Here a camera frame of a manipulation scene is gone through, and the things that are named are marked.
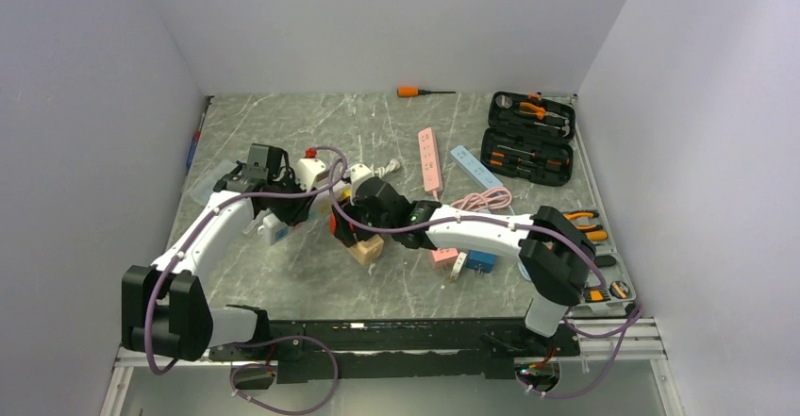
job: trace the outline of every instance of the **small box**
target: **small box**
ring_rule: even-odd
[[[434,270],[451,269],[456,263],[458,258],[458,250],[456,248],[437,249],[430,251],[430,265]]]
[[[467,262],[464,264],[470,270],[477,270],[481,273],[491,273],[494,269],[494,262],[497,256],[481,251],[470,251],[467,255]]]

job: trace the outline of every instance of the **orange screwdriver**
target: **orange screwdriver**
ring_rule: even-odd
[[[428,95],[430,93],[456,93],[455,91],[425,91],[419,88],[397,88],[397,96],[408,98]]]

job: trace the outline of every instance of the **tool tray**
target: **tool tray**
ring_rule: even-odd
[[[574,310],[574,316],[576,317],[584,317],[584,316],[592,316],[593,314],[603,314],[604,312],[613,311],[617,309],[624,309],[627,305],[633,303],[636,299],[636,289],[633,287],[633,283],[630,280],[630,275],[627,273],[627,268],[625,267],[625,261],[623,260],[622,256],[617,253],[616,245],[614,244],[614,239],[611,237],[611,233],[608,230],[608,220],[604,215],[603,211],[597,207],[589,206],[584,208],[576,208],[572,210],[564,210],[565,213],[575,212],[575,211],[596,211],[598,213],[598,217],[596,218],[578,218],[572,223],[574,225],[601,225],[604,227],[604,230],[608,233],[608,238],[604,241],[593,241],[595,248],[595,262],[600,264],[600,260],[608,260],[608,257],[613,258],[613,261],[616,263],[610,266],[601,266],[600,273],[603,274],[603,277],[606,279],[606,290],[608,291],[608,301],[602,302],[591,302],[586,301],[583,299],[579,305],[577,305]],[[626,298],[618,298],[614,296],[610,291],[611,283],[614,281],[623,281],[627,284],[630,289]],[[597,276],[594,273],[589,273],[589,276],[586,278],[586,286],[587,287],[595,287],[600,284],[600,280],[597,279]]]
[[[501,107],[498,97],[503,97],[510,106]],[[538,97],[513,92],[496,92],[492,96],[489,128],[483,135],[480,161],[500,175],[560,187],[572,176],[574,152],[569,141],[575,137],[575,110],[569,105]],[[522,103],[543,108],[547,113],[544,120],[533,113],[521,113]],[[564,124],[568,130],[564,132],[548,126],[551,122]],[[532,156],[519,161],[518,158],[527,155]]]
[[[517,149],[544,158],[533,158],[525,164],[513,161],[525,154],[508,150]],[[573,173],[573,148],[566,142],[557,142],[519,135],[499,128],[487,128],[480,146],[480,162],[492,172],[508,177],[518,177],[551,187],[560,187],[570,181]]]

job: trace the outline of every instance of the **blue block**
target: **blue block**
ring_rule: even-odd
[[[483,273],[491,273],[492,269],[494,269],[495,261],[497,261],[497,256],[494,254],[470,251],[467,253],[467,261],[464,263],[464,267]]]

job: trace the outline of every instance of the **tool case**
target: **tool case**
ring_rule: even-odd
[[[584,297],[581,304],[573,308],[573,315],[575,317],[591,317],[602,315],[610,311],[625,309],[628,305],[633,303],[636,299],[636,290],[633,288],[633,283],[630,281],[630,275],[627,273],[625,262],[622,256],[617,252],[614,239],[608,230],[608,221],[603,214],[603,211],[597,207],[576,208],[574,210],[564,210],[564,213],[573,212],[594,212],[597,214],[595,218],[578,218],[572,220],[574,225],[601,225],[608,233],[608,236],[603,241],[593,241],[595,254],[594,264],[600,269],[600,273],[606,279],[606,288],[602,292],[602,299],[597,300],[592,298],[590,293],[584,292]],[[627,290],[625,295],[620,295],[613,289],[614,283],[622,283]],[[586,286],[596,287],[600,284],[600,280],[594,273],[589,273],[586,279]]]
[[[574,137],[575,110],[569,105],[537,94],[496,92],[480,161],[500,175],[560,187],[572,176]]]

